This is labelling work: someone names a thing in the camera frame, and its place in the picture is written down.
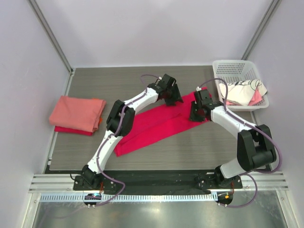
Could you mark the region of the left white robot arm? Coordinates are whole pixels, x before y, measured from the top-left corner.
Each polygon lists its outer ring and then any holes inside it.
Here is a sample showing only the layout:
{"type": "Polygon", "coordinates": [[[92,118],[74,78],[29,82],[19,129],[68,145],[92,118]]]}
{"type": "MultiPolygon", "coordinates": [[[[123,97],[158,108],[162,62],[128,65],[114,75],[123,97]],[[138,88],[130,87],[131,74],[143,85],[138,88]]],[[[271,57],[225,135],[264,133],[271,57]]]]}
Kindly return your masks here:
{"type": "Polygon", "coordinates": [[[116,100],[106,120],[106,131],[92,159],[74,178],[74,186],[95,190],[101,186],[106,163],[116,145],[127,136],[134,123],[135,115],[143,108],[164,100],[167,106],[183,103],[176,79],[168,74],[156,77],[154,83],[143,92],[125,101],[116,100]]]}

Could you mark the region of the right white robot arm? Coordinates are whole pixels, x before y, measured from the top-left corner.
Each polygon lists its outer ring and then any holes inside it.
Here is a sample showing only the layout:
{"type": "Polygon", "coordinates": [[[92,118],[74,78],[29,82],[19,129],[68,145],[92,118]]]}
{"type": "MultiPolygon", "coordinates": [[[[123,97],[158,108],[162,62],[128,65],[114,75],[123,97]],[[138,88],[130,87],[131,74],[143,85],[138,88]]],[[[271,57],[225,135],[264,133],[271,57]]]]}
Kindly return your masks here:
{"type": "Polygon", "coordinates": [[[214,170],[214,182],[225,188],[240,174],[248,173],[276,161],[271,132],[266,125],[256,126],[236,114],[223,104],[214,102],[207,89],[197,88],[195,100],[191,102],[190,120],[214,122],[237,139],[236,158],[214,170]]]}

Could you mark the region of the crimson red t shirt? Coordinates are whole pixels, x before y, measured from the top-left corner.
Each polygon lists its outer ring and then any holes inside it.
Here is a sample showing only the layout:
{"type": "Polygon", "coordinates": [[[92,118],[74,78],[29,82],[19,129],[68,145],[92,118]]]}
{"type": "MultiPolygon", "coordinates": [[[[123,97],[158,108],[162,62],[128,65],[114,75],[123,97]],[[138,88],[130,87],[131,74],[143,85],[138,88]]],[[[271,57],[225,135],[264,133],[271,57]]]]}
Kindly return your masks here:
{"type": "Polygon", "coordinates": [[[183,102],[175,106],[165,104],[137,114],[129,134],[116,145],[114,152],[117,157],[131,153],[175,134],[189,130],[203,122],[190,120],[191,102],[195,100],[191,92],[182,97],[183,102]]]}

